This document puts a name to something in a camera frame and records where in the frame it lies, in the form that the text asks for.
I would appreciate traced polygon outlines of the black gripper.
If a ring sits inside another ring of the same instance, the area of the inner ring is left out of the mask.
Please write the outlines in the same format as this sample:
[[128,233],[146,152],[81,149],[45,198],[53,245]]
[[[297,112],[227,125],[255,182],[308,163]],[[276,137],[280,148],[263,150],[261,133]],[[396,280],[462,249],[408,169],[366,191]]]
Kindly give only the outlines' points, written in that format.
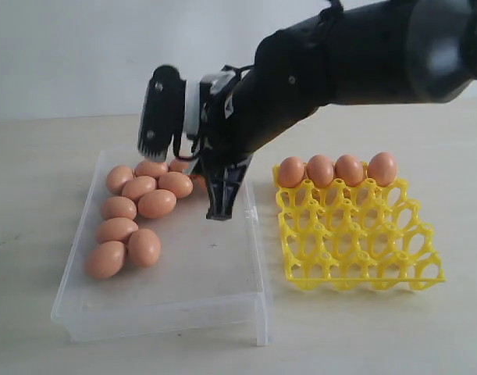
[[201,155],[193,173],[207,185],[206,219],[230,220],[248,159],[273,139],[273,68],[227,66],[205,75],[199,106]]

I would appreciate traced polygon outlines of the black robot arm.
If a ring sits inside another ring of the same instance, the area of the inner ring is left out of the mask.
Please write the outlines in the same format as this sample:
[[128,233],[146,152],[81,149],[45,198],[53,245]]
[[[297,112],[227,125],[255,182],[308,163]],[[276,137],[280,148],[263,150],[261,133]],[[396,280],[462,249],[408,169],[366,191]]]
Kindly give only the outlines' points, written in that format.
[[326,105],[444,103],[477,80],[477,1],[382,1],[261,41],[250,66],[200,82],[207,218],[228,220],[251,156]]

